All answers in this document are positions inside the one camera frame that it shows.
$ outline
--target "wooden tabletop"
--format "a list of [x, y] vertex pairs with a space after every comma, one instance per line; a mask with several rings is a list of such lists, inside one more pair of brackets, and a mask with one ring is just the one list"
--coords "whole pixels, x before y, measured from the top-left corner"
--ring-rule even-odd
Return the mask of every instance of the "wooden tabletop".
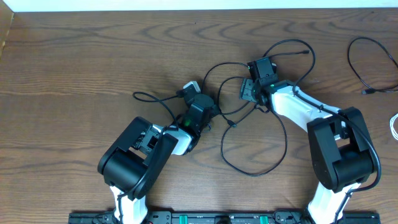
[[[308, 42], [317, 55], [300, 88], [326, 104], [360, 109], [381, 158], [380, 184], [355, 193], [346, 210], [379, 212], [383, 223], [397, 223], [398, 142], [389, 119], [398, 113], [398, 95], [360, 94], [364, 86], [349, 68], [346, 50], [361, 35], [380, 41], [398, 58], [398, 10], [17, 13], [0, 61], [0, 223], [66, 223], [73, 211], [113, 208], [109, 187], [96, 171], [100, 157], [136, 116], [155, 124], [171, 122], [161, 105], [138, 102], [132, 92], [172, 96], [191, 80], [200, 83], [217, 63], [246, 63], [293, 38]], [[286, 44], [272, 52], [295, 50], [305, 47]], [[397, 69], [376, 44], [359, 41], [351, 59], [374, 87], [398, 82]], [[275, 63], [280, 79], [296, 81], [311, 56], [279, 57]], [[217, 68], [205, 92], [214, 96], [220, 83], [235, 75], [249, 73], [236, 65]], [[239, 87], [238, 80], [223, 87], [224, 111], [244, 103]], [[186, 110], [181, 99], [167, 104], [174, 113]], [[305, 208], [318, 184], [308, 137], [290, 120], [282, 121], [289, 142], [285, 160], [270, 174], [253, 178], [222, 161], [227, 124], [214, 118], [213, 129], [191, 153], [171, 156], [147, 195], [148, 206]], [[228, 133], [224, 146], [233, 164], [259, 172], [283, 154], [282, 128], [273, 115], [256, 111]]]

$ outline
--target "wooden panel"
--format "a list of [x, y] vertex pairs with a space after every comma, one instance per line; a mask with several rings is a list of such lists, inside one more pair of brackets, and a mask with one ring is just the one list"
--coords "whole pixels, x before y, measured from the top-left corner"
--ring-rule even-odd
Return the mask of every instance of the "wooden panel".
[[2, 49], [6, 44], [6, 38], [10, 30], [12, 18], [14, 13], [6, 6], [6, 4], [0, 0], [0, 58]]
[[[171, 121], [160, 105], [135, 101], [132, 92], [171, 96], [190, 80], [200, 82], [216, 63], [248, 62], [277, 41], [298, 38], [317, 53], [315, 69], [300, 87], [329, 105], [359, 108], [381, 158], [381, 183], [355, 194], [347, 210], [377, 211], [383, 223], [396, 223], [398, 144], [388, 124], [398, 95], [361, 95], [364, 87], [347, 64], [346, 48], [365, 35], [398, 58], [397, 30], [397, 9], [20, 13], [0, 63], [0, 222], [65, 223], [71, 211], [114, 207], [96, 172], [100, 157], [134, 117]], [[273, 52], [302, 49], [288, 44]], [[395, 66], [376, 45], [360, 41], [352, 53], [371, 85], [397, 81]], [[275, 62], [280, 77], [294, 81], [308, 69], [310, 56]], [[249, 76], [241, 67], [221, 67], [209, 76], [206, 92], [214, 95], [233, 75]], [[243, 103], [238, 91], [238, 81], [226, 84], [224, 110]], [[175, 113], [186, 108], [178, 99], [167, 104]], [[282, 120], [288, 153], [270, 174], [245, 177], [222, 161], [226, 123], [217, 117], [193, 152], [169, 159], [147, 204], [208, 211], [304, 208], [318, 182], [308, 137]], [[225, 147], [232, 163], [255, 172], [282, 155], [284, 139], [271, 114], [255, 112], [230, 131]]]

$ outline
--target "white wall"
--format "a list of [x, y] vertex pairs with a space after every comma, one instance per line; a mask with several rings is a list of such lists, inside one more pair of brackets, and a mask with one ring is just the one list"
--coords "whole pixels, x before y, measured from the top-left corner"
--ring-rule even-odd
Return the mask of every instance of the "white wall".
[[398, 7], [398, 0], [3, 0], [14, 12]]

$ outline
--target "white cable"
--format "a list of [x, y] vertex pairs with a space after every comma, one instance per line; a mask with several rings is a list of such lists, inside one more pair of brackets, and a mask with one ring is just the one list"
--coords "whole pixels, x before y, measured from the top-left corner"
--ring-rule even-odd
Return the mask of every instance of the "white cable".
[[394, 139], [398, 140], [398, 133], [397, 131], [394, 129], [394, 122], [395, 120], [398, 118], [398, 114], [396, 114], [395, 116], [393, 116], [390, 120], [390, 128], [391, 128], [391, 133], [392, 136], [394, 137]]

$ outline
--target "cardboard piece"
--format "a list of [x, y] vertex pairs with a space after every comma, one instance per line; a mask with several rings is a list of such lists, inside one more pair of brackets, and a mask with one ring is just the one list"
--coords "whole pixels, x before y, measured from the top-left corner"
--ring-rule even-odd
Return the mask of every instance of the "cardboard piece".
[[0, 58], [10, 31], [12, 18], [14, 18], [14, 13], [8, 8], [6, 3], [0, 0]]

